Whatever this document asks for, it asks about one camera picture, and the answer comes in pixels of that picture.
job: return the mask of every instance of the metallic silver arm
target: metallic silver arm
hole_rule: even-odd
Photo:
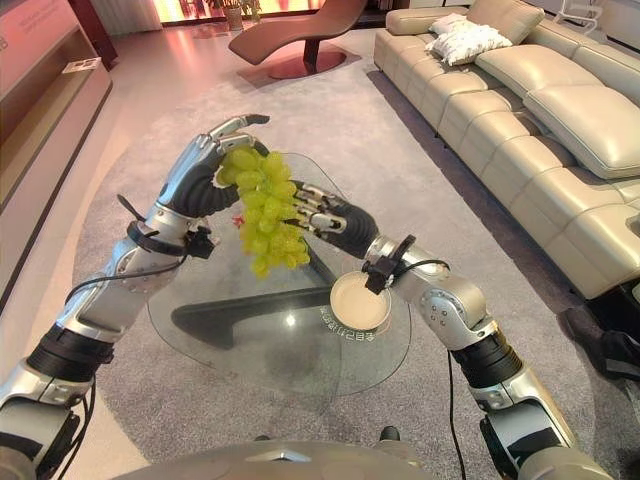
[[[375,264],[390,257],[398,246],[379,236],[365,259]],[[392,279],[391,288],[420,312],[460,364],[471,395],[486,412],[481,430],[496,467],[516,478],[529,456],[549,447],[573,447],[575,437],[551,394],[487,313],[480,289],[451,273],[442,262],[419,265],[434,258],[411,245],[398,268],[418,266]]]
[[[480,429],[500,474],[518,477],[528,458],[551,447],[573,451],[575,437],[562,413],[507,343],[477,286],[415,246],[415,238],[396,242],[380,235],[362,209],[313,185],[297,187],[300,217],[291,223],[366,260],[367,287],[374,293],[390,287],[413,305],[458,362],[486,412]]]
[[[69,452],[77,405],[93,385],[113,345],[129,330],[149,297],[166,286],[188,256],[208,258],[213,245],[203,217],[238,199],[235,187],[213,184],[224,155],[238,146],[266,150],[236,132],[268,117],[245,115],[198,135],[178,158],[146,217],[125,201],[136,220],[127,228],[97,280],[68,299],[33,353],[0,385],[0,445],[15,446],[38,476],[54,472]]]

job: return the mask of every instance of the wooden shelf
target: wooden shelf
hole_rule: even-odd
[[[0,147],[0,212],[90,74],[60,74]]]
[[[0,10],[0,313],[56,195],[111,89],[67,0],[16,0]]]

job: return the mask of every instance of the white pillow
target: white pillow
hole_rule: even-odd
[[[429,31],[434,32],[437,35],[449,33],[456,28],[456,24],[459,22],[467,22],[467,17],[465,17],[464,15],[460,15],[459,13],[450,13],[449,15],[441,17],[433,22],[429,27]]]
[[[454,30],[438,36],[427,44],[426,50],[434,50],[449,65],[471,63],[477,55],[496,48],[510,47],[511,41],[489,25]]]

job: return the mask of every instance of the potted plant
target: potted plant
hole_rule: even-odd
[[[229,30],[244,30],[242,26],[243,0],[207,0],[209,8],[222,8]]]
[[[260,21],[260,14],[258,13],[260,10],[262,10],[260,0],[242,0],[242,11],[245,15],[251,15],[252,21]]]

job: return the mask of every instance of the grape bunch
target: grape bunch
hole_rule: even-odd
[[[245,206],[240,238],[245,253],[255,255],[251,270],[258,278],[267,277],[272,267],[294,269],[310,261],[302,231],[284,223],[298,215],[293,206],[296,186],[290,178],[282,154],[263,157],[249,147],[227,153],[216,176],[222,186],[238,186]]]

